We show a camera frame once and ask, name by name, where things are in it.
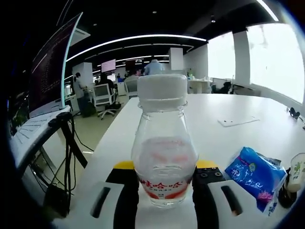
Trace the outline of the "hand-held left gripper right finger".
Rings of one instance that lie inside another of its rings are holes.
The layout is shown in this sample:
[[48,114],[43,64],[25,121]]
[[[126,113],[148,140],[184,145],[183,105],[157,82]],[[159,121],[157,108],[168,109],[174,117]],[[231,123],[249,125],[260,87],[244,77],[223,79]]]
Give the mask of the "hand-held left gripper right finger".
[[199,229],[261,229],[262,213],[255,198],[218,166],[198,160],[192,178],[193,203]]

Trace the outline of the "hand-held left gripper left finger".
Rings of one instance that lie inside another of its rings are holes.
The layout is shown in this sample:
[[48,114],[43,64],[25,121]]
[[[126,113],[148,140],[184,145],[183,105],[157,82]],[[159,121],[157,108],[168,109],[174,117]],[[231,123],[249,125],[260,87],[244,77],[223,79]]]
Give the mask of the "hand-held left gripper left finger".
[[84,193],[73,210],[75,229],[133,229],[139,180],[132,161],[116,164],[106,181]]

